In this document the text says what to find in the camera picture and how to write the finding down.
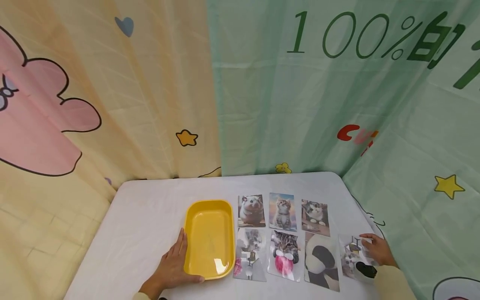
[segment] green curtain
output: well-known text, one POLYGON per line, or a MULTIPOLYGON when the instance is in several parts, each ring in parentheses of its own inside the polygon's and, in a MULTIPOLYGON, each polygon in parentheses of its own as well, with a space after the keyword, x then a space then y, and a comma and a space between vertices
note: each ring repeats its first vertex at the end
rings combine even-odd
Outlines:
POLYGON ((480 279, 480 2, 207 5, 222 174, 333 171, 419 299, 480 279))

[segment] photo card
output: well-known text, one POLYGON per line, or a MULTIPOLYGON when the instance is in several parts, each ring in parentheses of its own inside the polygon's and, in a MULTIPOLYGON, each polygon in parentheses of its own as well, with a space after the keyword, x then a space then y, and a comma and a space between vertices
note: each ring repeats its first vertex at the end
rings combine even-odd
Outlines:
POLYGON ((361 240, 372 242, 371 239, 361 238, 359 236, 351 236, 345 234, 338 235, 338 242, 340 244, 340 261, 342 265, 343 275, 364 281, 357 278, 359 274, 356 270, 356 263, 363 262, 366 265, 378 266, 377 262, 373 260, 370 252, 362 245, 361 240))
POLYGON ((326 236, 305 233, 306 282, 339 292, 336 260, 336 242, 326 236))
POLYGON ((264 272, 267 238, 264 230, 239 228, 233 277, 267 281, 264 272))
POLYGON ((239 227, 265 227, 262 195, 239 196, 238 212, 239 227))
POLYGON ((303 265, 299 263, 298 236, 272 230, 267 272, 288 280, 300 282, 303 265))
POLYGON ((297 231, 295 202, 293 195, 270 193, 269 201, 270 228, 297 231))
POLYGON ((302 199, 301 228, 305 231, 329 237, 328 205, 302 199))

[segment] curtain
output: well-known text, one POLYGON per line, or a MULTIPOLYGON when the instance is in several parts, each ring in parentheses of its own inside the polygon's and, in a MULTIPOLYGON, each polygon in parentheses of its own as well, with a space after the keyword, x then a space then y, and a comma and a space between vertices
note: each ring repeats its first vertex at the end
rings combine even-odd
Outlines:
POLYGON ((61 299, 125 181, 310 171, 342 177, 418 299, 471 298, 479 15, 474 0, 4 0, 0 298, 61 299))
POLYGON ((221 174, 202 1, 5 0, 0 298, 61 299, 115 189, 221 174))
POLYGON ((480 2, 207 3, 222 174, 335 172, 418 299, 478 297, 480 2))

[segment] hand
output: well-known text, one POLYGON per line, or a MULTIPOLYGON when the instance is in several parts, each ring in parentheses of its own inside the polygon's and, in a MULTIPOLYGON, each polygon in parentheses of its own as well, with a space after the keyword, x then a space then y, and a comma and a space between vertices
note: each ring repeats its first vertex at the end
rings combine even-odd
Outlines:
POLYGON ((387 241, 377 236, 376 234, 364 233, 360 234, 362 238, 372 239, 370 244, 366 240, 362 240, 361 243, 372 255, 372 258, 378 262, 379 265, 390 265, 398 268, 398 265, 393 258, 393 254, 390 251, 387 241))
POLYGON ((180 230, 177 242, 162 256, 158 268, 142 285, 139 292, 156 300, 163 290, 175 288, 187 283, 202 283, 205 278, 199 275, 189 275, 183 270, 187 253, 187 234, 180 230))

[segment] yellow plastic tray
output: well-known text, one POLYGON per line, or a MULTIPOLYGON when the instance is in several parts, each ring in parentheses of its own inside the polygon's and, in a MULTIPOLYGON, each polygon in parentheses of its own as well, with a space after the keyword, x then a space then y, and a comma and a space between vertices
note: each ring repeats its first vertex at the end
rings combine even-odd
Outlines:
POLYGON ((235 263, 233 210, 225 200, 193 203, 185 217, 188 237, 185 272, 205 280, 226 276, 235 263))

